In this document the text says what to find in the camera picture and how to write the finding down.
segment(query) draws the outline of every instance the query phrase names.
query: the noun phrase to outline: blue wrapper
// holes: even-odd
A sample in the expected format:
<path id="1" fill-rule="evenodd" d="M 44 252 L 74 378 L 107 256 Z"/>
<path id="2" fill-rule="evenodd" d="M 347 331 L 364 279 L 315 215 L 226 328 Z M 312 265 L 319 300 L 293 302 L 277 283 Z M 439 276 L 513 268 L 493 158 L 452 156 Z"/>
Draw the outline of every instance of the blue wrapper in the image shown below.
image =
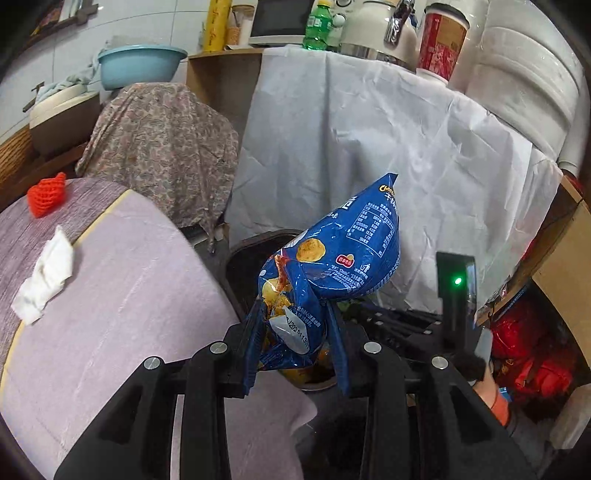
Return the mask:
<path id="1" fill-rule="evenodd" d="M 326 338 L 326 300 L 371 293 L 400 260 L 396 175 L 388 173 L 273 255 L 259 274 L 272 330 L 262 369 L 312 365 Z"/>

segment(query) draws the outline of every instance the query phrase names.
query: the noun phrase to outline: orange mesh netting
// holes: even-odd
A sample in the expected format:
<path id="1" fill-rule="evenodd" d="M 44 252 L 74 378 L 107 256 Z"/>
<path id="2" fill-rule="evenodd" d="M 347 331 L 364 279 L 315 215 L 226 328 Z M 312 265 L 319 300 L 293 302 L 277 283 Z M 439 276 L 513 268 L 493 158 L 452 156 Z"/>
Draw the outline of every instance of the orange mesh netting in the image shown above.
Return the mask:
<path id="1" fill-rule="evenodd" d="M 66 199 L 66 174 L 59 172 L 52 179 L 43 179 L 27 192 L 29 208 L 35 218 L 41 218 Z"/>

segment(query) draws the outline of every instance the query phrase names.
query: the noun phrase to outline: red paper cup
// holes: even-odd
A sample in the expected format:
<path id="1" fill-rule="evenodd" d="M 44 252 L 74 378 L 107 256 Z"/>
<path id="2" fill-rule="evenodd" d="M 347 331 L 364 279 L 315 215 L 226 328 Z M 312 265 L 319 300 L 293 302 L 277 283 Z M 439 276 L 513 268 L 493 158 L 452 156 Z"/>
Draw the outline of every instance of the red paper cup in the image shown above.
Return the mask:
<path id="1" fill-rule="evenodd" d="M 447 85 L 469 28 L 468 20 L 458 9 L 444 4 L 429 5 L 417 75 Z"/>

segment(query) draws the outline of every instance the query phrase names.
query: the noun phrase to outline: nutrition facts table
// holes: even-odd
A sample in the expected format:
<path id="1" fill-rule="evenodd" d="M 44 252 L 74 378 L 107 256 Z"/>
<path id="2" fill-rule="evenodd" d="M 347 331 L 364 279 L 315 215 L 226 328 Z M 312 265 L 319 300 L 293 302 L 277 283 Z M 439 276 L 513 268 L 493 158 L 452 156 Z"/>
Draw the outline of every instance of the nutrition facts table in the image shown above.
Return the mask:
<path id="1" fill-rule="evenodd" d="M 347 231 L 347 238 L 364 244 L 380 258 L 396 230 L 386 206 L 368 203 Z"/>

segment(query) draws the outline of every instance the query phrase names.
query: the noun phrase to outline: knob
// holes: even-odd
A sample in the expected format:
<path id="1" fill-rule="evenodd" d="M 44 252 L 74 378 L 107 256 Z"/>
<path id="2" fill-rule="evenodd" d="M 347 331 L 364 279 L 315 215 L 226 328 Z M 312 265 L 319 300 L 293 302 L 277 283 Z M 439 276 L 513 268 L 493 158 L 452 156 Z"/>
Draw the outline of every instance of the knob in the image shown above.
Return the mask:
<path id="1" fill-rule="evenodd" d="M 333 26 L 335 28 L 342 27 L 345 24 L 346 17 L 343 14 L 336 14 L 333 17 Z"/>

